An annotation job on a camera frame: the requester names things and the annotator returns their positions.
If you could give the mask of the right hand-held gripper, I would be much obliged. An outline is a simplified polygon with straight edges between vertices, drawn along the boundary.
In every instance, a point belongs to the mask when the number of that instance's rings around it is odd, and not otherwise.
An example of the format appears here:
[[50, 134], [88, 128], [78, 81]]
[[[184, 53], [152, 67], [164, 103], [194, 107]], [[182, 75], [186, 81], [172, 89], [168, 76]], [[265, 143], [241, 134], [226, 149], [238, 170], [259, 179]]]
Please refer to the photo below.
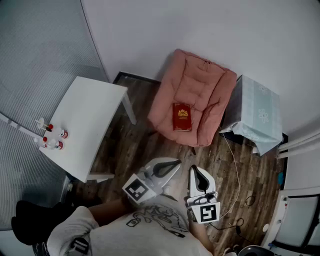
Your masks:
[[192, 165], [188, 180], [189, 198], [186, 200], [187, 210], [194, 223], [208, 224], [220, 218], [220, 202], [214, 178], [203, 168]]

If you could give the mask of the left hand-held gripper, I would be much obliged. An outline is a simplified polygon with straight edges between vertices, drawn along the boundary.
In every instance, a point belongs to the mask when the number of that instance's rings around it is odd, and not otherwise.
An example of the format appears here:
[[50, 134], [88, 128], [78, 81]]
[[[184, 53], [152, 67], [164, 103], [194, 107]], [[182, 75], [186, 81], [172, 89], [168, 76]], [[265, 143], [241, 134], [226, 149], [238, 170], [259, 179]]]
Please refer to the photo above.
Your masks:
[[182, 161], [172, 157], [157, 157], [131, 175], [122, 190], [134, 204], [142, 204], [163, 193], [164, 186], [180, 169]]

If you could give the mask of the red book with gold crest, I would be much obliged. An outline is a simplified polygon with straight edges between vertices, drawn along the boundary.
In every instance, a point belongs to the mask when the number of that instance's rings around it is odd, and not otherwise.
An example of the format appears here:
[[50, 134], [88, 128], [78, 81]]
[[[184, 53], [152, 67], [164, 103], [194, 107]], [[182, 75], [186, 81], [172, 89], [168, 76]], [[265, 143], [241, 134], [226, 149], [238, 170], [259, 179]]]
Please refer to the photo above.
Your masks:
[[191, 108], [189, 104], [172, 104], [172, 125], [174, 131], [189, 132], [192, 130]]

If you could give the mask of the pink cushioned armchair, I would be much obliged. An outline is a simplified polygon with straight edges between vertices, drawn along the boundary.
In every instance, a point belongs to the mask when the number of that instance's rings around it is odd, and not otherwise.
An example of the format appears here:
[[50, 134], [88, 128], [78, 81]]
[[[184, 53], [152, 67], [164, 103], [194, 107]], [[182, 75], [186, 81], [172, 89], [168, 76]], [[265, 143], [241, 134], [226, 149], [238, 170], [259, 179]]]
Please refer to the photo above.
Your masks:
[[[209, 146], [222, 121], [237, 74], [191, 52], [176, 49], [147, 119], [169, 140], [190, 147]], [[190, 107], [191, 130], [175, 130], [174, 104]]]

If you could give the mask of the person's left forearm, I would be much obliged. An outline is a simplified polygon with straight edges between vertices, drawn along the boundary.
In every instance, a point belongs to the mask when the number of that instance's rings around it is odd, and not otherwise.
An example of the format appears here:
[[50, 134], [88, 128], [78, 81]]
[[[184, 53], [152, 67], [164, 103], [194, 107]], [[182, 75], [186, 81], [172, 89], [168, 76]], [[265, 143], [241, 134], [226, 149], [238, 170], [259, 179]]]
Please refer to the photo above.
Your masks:
[[108, 201], [88, 208], [98, 225], [105, 226], [118, 218], [127, 215], [135, 210], [127, 197]]

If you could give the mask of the person's right forearm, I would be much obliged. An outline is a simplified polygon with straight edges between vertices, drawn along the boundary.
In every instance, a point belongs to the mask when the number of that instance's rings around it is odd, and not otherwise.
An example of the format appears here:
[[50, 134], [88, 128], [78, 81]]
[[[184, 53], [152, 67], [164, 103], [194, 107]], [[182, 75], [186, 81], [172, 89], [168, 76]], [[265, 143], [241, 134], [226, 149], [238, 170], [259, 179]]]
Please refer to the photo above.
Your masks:
[[209, 240], [205, 225], [203, 223], [193, 222], [190, 218], [188, 219], [188, 225], [189, 232], [200, 241], [212, 256], [215, 256], [215, 250], [213, 244]]

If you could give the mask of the light blue covered side table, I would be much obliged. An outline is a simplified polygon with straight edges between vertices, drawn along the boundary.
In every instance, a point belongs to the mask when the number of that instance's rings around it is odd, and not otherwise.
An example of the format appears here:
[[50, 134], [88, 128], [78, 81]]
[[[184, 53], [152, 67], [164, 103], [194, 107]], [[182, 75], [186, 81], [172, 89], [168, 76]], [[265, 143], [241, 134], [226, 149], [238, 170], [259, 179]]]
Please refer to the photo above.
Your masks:
[[225, 109], [220, 133], [233, 132], [255, 144], [254, 153], [264, 155], [283, 140], [280, 97], [241, 75]]

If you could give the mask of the person's grey printed t-shirt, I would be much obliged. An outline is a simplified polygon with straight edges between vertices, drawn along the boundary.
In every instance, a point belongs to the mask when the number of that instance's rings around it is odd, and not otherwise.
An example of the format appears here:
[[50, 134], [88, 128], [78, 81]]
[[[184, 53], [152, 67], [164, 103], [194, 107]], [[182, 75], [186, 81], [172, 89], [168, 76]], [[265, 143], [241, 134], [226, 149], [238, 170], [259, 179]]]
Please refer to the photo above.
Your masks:
[[85, 256], [212, 256], [190, 233], [186, 207], [167, 195], [104, 226], [87, 207], [77, 207], [51, 232], [50, 256], [72, 256], [70, 245], [79, 237], [89, 242]]

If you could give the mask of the white round appliance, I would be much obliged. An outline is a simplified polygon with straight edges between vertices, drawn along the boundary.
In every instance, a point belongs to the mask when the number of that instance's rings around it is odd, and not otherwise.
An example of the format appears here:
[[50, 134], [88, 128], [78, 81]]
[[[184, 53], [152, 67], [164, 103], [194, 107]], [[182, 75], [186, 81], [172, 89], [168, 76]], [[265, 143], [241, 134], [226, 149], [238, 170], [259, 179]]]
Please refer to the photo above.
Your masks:
[[275, 253], [258, 245], [249, 245], [243, 248], [237, 256], [275, 256]]

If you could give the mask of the plain white side table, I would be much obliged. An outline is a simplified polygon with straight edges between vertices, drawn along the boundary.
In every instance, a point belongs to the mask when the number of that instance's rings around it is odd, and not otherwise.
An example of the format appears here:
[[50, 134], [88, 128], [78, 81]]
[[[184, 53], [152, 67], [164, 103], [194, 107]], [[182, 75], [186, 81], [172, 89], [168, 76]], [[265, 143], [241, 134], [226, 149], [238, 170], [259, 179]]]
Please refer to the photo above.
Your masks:
[[102, 182], [112, 179], [109, 171], [92, 172], [96, 155], [107, 129], [120, 105], [132, 124], [136, 124], [127, 88], [85, 77], [76, 77], [57, 106], [51, 120], [56, 128], [68, 132], [62, 149], [39, 150], [76, 179]]

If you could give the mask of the white glass-door cabinet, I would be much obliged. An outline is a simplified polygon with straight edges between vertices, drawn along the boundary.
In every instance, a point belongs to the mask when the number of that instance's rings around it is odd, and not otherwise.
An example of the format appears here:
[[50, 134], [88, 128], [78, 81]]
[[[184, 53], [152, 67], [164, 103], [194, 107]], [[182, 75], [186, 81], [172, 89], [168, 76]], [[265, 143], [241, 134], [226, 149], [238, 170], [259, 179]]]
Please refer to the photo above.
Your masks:
[[260, 245], [278, 256], [320, 256], [320, 193], [282, 190]]

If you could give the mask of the white pipe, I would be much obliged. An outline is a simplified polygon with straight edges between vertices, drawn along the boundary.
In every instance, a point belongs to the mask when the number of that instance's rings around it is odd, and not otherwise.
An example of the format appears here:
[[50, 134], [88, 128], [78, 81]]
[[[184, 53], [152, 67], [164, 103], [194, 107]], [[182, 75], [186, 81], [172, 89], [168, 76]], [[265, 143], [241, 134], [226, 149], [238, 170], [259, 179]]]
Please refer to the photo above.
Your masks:
[[300, 149], [294, 149], [294, 150], [291, 150], [288, 152], [279, 153], [277, 155], [277, 158], [278, 159], [288, 158], [288, 157], [300, 155], [303, 153], [307, 153], [307, 152], [310, 152], [310, 151], [313, 151], [313, 150], [319, 149], [319, 148], [320, 148], [320, 142], [317, 142], [317, 143], [311, 144], [309, 146], [302, 147]]
[[303, 144], [310, 143], [310, 142], [315, 141], [317, 139], [320, 139], [320, 129], [280, 145], [278, 147], [278, 151], [283, 152], [283, 151], [301, 146]]

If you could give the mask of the small clear bottle red cap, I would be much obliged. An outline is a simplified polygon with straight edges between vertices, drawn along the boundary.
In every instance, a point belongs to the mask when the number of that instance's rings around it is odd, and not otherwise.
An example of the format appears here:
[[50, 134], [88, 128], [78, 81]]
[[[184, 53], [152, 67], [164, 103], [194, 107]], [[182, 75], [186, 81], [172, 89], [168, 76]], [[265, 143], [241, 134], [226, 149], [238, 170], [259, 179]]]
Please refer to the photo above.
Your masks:
[[52, 124], [46, 123], [43, 117], [40, 117], [39, 119], [35, 119], [34, 121], [36, 122], [36, 127], [38, 129], [52, 132], [54, 126]]
[[39, 146], [41, 148], [47, 148], [48, 147], [48, 145], [43, 141], [42, 138], [34, 137], [33, 141], [37, 144], [37, 146]]

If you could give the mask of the black bag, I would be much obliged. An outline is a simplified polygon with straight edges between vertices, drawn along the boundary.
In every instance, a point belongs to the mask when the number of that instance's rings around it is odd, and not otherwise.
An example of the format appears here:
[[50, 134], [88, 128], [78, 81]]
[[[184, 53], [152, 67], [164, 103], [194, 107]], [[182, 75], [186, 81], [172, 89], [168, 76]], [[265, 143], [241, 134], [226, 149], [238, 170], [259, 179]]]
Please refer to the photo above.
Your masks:
[[11, 218], [13, 233], [28, 246], [47, 242], [53, 229], [75, 210], [76, 206], [68, 203], [59, 202], [53, 207], [44, 207], [20, 200], [16, 204], [15, 216]]

